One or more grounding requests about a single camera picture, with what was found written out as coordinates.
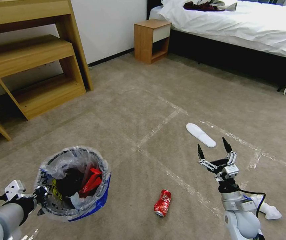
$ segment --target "soda can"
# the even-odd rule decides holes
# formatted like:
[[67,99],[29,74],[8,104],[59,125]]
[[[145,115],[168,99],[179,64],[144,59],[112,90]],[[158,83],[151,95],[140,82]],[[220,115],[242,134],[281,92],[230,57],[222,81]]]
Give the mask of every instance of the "soda can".
[[170,201],[171,193],[168,190],[163,189],[160,193],[159,200],[154,205],[154,212],[161,217],[165,217]]

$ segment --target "white cloth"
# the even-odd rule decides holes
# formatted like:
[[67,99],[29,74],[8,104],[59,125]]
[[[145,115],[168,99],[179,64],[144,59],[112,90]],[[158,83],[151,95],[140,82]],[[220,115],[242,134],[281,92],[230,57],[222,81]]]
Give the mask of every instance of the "white cloth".
[[[263,199],[263,195],[252,195],[250,198],[254,201],[255,206],[258,208],[258,205]],[[267,220],[272,220],[272,219],[279,219],[282,217],[282,214],[276,209],[274,206],[270,206],[265,201],[262,203],[260,209],[260,212],[265,213],[265,218]]]
[[235,45],[241,39],[243,47],[286,57],[286,6],[237,1],[235,12],[202,12],[185,10],[185,2],[163,0],[158,14],[174,29]]

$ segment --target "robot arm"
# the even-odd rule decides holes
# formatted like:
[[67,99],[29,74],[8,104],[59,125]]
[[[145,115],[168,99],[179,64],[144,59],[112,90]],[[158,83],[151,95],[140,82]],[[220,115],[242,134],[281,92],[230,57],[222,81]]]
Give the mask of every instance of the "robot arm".
[[227,152],[226,158],[208,162],[205,160],[203,151],[198,144],[199,163],[208,171],[215,174],[219,182],[219,192],[222,195],[222,203],[225,208],[224,223],[230,232],[232,240],[259,239],[264,240],[261,225],[258,218],[253,214],[256,206],[251,199],[244,197],[235,183],[235,176],[239,173],[235,165],[237,153],[223,138]]
[[19,240],[19,226],[48,194],[46,187],[38,187],[31,195],[24,194],[25,188],[21,181],[14,180],[6,188],[0,200],[6,201],[0,206],[0,240]]

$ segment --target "bed frame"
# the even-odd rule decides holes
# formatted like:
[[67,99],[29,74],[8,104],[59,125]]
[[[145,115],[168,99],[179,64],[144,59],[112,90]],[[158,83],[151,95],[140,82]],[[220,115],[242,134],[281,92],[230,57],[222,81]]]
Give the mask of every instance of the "bed frame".
[[[161,0],[147,0],[147,19],[151,9],[161,5]],[[255,76],[269,85],[275,86],[276,83],[278,92],[286,87],[285,57],[175,30],[170,32],[168,51],[196,60],[199,64],[202,62],[225,71]],[[227,62],[226,55],[234,56],[234,60]]]

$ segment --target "clear plastic bag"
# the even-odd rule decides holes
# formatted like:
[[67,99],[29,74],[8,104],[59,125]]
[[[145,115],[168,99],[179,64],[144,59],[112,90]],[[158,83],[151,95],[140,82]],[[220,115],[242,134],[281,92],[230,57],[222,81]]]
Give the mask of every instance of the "clear plastic bag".
[[65,148],[61,152],[54,154],[44,161],[38,172],[35,188],[41,186],[51,186],[53,179],[63,179],[65,171],[70,168],[78,169],[84,173],[86,166],[99,167],[102,172],[102,182],[98,186],[93,196],[87,196],[77,209],[61,201],[53,194],[41,204],[42,210],[51,219],[60,221],[74,221],[93,214],[102,208],[107,199],[111,170],[106,160],[92,148],[77,146]]

